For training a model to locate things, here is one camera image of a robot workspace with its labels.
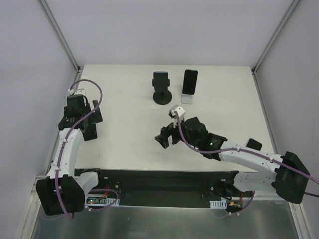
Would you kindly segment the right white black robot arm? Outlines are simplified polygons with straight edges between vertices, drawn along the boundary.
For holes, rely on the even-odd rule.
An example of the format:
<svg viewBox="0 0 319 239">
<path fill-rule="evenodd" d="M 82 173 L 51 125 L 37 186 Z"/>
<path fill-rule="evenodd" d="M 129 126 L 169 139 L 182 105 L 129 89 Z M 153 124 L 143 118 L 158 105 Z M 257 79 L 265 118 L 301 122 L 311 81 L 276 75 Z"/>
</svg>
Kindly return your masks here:
<svg viewBox="0 0 319 239">
<path fill-rule="evenodd" d="M 208 159 L 252 169 L 250 173 L 235 172 L 234 178 L 224 184 L 225 193 L 229 196 L 234 197 L 246 191 L 265 191 L 276 193 L 294 204 L 303 200 L 310 173 L 292 152 L 287 151 L 284 155 L 264 153 L 261 152 L 262 144 L 253 139 L 241 146 L 210 133 L 197 117 L 162 127 L 155 140 L 166 149 L 170 137 L 173 144 L 182 141 Z"/>
</svg>

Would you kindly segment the silver folding phone stand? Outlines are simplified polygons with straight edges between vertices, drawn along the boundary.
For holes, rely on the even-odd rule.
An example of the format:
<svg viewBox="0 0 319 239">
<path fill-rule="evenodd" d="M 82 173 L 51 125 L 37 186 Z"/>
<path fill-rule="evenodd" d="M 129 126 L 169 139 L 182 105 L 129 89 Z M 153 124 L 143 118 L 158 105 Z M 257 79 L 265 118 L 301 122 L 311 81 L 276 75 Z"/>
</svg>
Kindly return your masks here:
<svg viewBox="0 0 319 239">
<path fill-rule="evenodd" d="M 193 104 L 194 95 L 181 94 L 181 103 L 182 104 Z"/>
</svg>

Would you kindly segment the black clamp phone stand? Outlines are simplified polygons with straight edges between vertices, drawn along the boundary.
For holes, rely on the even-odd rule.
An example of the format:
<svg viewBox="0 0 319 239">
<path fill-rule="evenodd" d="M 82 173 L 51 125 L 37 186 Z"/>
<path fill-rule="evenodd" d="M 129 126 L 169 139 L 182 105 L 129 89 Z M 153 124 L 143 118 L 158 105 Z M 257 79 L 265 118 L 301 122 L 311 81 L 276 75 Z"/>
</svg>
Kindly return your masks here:
<svg viewBox="0 0 319 239">
<path fill-rule="evenodd" d="M 153 93 L 153 101 L 158 105 L 167 105 L 172 100 L 172 94 L 169 90 Z"/>
</svg>

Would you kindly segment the blue-edged black phone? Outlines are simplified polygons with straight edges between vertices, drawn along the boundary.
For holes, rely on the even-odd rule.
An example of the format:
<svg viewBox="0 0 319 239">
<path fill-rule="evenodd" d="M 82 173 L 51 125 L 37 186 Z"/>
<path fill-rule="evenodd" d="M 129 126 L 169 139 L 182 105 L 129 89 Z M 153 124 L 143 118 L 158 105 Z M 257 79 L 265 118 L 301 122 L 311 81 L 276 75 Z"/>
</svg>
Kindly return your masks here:
<svg viewBox="0 0 319 239">
<path fill-rule="evenodd" d="M 156 92 L 167 91 L 169 87 L 168 72 L 153 72 L 152 86 Z"/>
</svg>

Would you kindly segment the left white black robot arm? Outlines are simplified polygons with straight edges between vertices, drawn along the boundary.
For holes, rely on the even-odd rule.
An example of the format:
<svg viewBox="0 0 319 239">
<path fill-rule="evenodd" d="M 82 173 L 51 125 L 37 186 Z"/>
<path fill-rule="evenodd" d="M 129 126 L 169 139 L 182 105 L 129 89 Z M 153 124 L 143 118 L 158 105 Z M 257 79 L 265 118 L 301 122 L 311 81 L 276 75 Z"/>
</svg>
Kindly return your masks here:
<svg viewBox="0 0 319 239">
<path fill-rule="evenodd" d="M 103 118 L 99 109 L 91 110 L 83 94 L 67 97 L 63 118 L 58 124 L 59 142 L 50 170 L 36 183 L 36 191 L 48 216 L 81 212 L 90 191 L 102 193 L 105 181 L 97 171 L 75 177 L 75 164 L 80 145 L 98 137 L 96 124 Z"/>
</svg>

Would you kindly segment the teal-edged black phone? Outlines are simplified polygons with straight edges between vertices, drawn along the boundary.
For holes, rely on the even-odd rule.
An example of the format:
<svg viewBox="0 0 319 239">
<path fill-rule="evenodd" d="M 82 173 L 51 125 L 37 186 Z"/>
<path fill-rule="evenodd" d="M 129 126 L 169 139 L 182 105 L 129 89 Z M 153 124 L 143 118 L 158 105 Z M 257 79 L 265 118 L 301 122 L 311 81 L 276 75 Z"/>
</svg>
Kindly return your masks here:
<svg viewBox="0 0 319 239">
<path fill-rule="evenodd" d="M 194 95 L 197 83 L 198 71 L 187 69 L 184 72 L 182 94 Z"/>
</svg>

